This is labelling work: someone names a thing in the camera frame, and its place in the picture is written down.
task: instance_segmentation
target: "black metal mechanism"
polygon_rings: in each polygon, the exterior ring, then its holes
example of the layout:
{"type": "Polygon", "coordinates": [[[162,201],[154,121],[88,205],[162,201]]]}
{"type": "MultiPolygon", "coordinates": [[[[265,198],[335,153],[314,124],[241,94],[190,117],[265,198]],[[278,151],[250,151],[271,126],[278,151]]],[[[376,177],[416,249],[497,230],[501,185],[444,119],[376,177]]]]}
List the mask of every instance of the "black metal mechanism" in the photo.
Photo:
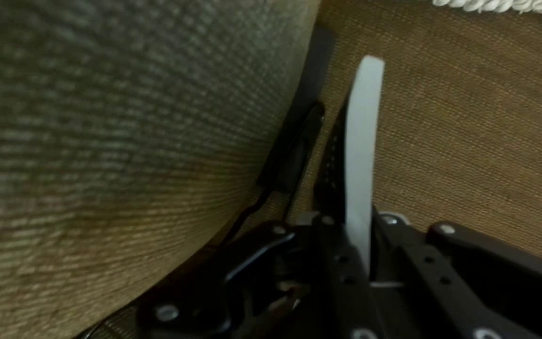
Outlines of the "black metal mechanism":
{"type": "Polygon", "coordinates": [[[374,279],[342,224],[269,222],[145,298],[143,337],[542,337],[542,260],[452,222],[374,215],[374,279]]]}

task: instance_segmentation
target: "floor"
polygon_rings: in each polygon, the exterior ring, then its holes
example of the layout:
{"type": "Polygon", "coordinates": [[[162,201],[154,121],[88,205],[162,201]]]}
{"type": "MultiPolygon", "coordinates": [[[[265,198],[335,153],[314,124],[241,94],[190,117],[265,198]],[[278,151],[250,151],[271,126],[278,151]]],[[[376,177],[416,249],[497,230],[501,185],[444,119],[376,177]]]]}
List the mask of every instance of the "floor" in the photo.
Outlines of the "floor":
{"type": "MultiPolygon", "coordinates": [[[[333,121],[363,55],[386,60],[374,200],[418,228],[453,220],[542,256],[542,15],[324,0],[339,36],[333,121]]],[[[310,207],[324,128],[295,213],[310,207]]]]}

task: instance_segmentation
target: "screw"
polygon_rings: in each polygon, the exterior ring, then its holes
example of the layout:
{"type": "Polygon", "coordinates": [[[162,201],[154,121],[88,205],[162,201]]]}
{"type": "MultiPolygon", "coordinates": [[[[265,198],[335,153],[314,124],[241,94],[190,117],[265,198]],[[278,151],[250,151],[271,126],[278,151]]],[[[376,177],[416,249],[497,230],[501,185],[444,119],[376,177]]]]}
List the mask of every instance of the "screw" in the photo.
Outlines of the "screw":
{"type": "Polygon", "coordinates": [[[350,339],[378,339],[378,335],[367,328],[357,328],[352,331],[350,339]]]}
{"type": "Polygon", "coordinates": [[[391,217],[391,215],[384,215],[382,217],[386,224],[399,224],[399,218],[391,217]]]}
{"type": "Polygon", "coordinates": [[[331,218],[329,215],[324,215],[324,217],[322,217],[322,224],[331,226],[331,224],[333,224],[333,218],[331,218]]]}
{"type": "Polygon", "coordinates": [[[173,322],[175,318],[179,318],[179,309],[175,305],[160,305],[156,307],[156,318],[160,322],[173,322]]]}
{"type": "Polygon", "coordinates": [[[452,235],[452,234],[455,234],[455,228],[450,224],[440,224],[440,232],[446,235],[452,235]]]}
{"type": "Polygon", "coordinates": [[[275,228],[273,228],[273,234],[284,235],[284,234],[288,234],[288,232],[286,232],[286,228],[282,228],[282,226],[275,226],[275,228]]]}
{"type": "Polygon", "coordinates": [[[501,335],[489,328],[476,328],[474,339],[501,339],[501,335]]]}

